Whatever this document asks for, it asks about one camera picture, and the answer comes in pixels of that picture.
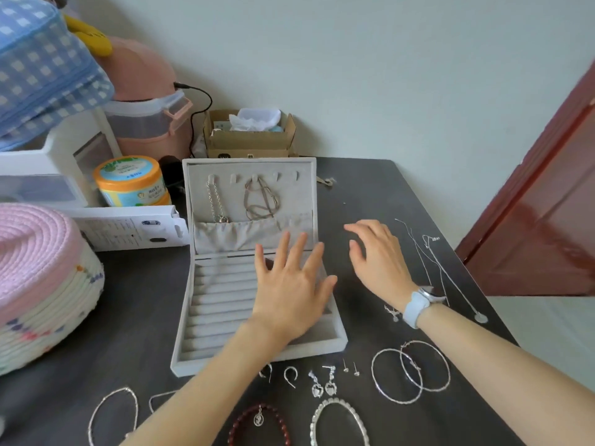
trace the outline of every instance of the black table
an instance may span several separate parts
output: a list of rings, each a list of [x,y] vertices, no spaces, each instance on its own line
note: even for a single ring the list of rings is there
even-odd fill
[[[438,394],[425,392],[412,405],[394,404],[378,393],[370,372],[375,353],[426,337],[404,322],[393,322],[384,303],[358,281],[347,255],[350,235],[342,225],[361,218],[389,225],[420,284],[427,284],[424,268],[405,227],[394,219],[413,227],[420,244],[422,234],[439,237],[441,233],[391,161],[320,158],[318,175],[337,180],[331,189],[318,185],[318,218],[320,239],[327,247],[324,265],[328,274],[338,275],[334,294],[349,344],[343,353],[274,363],[271,383],[259,378],[252,382],[215,444],[227,444],[227,432],[241,411],[265,402],[279,408],[293,444],[309,445],[310,420],[321,400],[312,397],[308,371],[314,369],[324,384],[328,370],[323,365],[337,366],[337,396],[359,413],[372,445],[522,444],[452,365],[450,387]],[[448,243],[436,241],[433,250],[467,298],[488,316],[486,328],[514,342]],[[105,265],[106,282],[95,310],[51,352],[0,378],[0,414],[7,419],[0,444],[87,444],[89,418],[109,392],[130,386],[138,395],[142,422],[149,416],[149,397],[188,381],[170,371],[189,268],[188,247],[108,252],[99,258]],[[426,266],[432,282],[440,286],[436,265],[426,261]],[[450,282],[446,284],[453,308],[472,319],[471,308]],[[412,346],[410,352],[422,367],[427,385],[441,385],[446,371],[434,352],[423,345]],[[348,374],[343,372],[343,358],[350,368]],[[353,375],[353,362],[361,372],[359,377]],[[283,379],[287,366],[298,368],[297,390]],[[416,394],[403,375],[398,354],[383,354],[375,369],[393,397]],[[96,446],[119,444],[131,429],[133,413],[130,396],[110,398],[95,420]],[[282,444],[281,434],[275,423],[267,422],[266,413],[258,429],[247,423],[236,444]],[[318,441],[321,445],[363,444],[355,421],[336,405],[325,409],[318,423]]]

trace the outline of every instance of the person's left hand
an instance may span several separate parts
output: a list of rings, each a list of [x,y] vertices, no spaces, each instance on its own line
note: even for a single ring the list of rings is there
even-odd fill
[[[318,243],[300,268],[308,236],[302,233],[289,253],[289,232],[279,241],[272,270],[257,244],[254,265],[257,270],[257,298],[251,320],[262,323],[285,344],[302,336],[323,314],[337,277],[331,275],[316,287],[316,274],[323,260],[324,244]]]

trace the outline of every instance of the blue plaid bag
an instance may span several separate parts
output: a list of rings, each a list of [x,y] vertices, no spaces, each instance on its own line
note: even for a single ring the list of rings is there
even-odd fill
[[[0,0],[0,151],[107,103],[114,87],[55,6]]]

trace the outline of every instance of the black cable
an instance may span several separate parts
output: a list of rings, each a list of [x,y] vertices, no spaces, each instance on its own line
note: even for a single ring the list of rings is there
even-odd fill
[[[211,95],[207,91],[205,91],[203,89],[200,89],[200,88],[194,87],[194,86],[190,86],[190,85],[187,85],[187,84],[183,84],[181,82],[175,82],[174,83],[174,87],[176,89],[194,89],[194,90],[197,90],[197,91],[200,91],[200,92],[206,94],[206,96],[209,97],[209,106],[207,106],[206,108],[204,108],[202,111],[194,111],[190,115],[190,127],[192,129],[192,136],[190,137],[190,146],[189,146],[189,148],[190,148],[190,156],[192,156],[194,158],[194,153],[192,153],[192,144],[194,144],[194,136],[195,136],[193,119],[194,119],[194,116],[195,115],[201,114],[203,112],[207,112],[209,110],[209,108],[213,105],[213,97],[211,97]]]

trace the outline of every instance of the jewelry box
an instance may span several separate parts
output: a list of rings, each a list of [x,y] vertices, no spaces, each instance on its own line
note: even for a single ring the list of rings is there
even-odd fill
[[[200,371],[252,313],[256,244],[274,259],[283,231],[290,231],[291,244],[307,232],[305,261],[318,242],[316,158],[184,159],[183,169],[191,259],[171,359],[178,377]],[[321,266],[318,279],[324,277]],[[275,361],[340,352],[346,345],[331,295],[321,319]]]

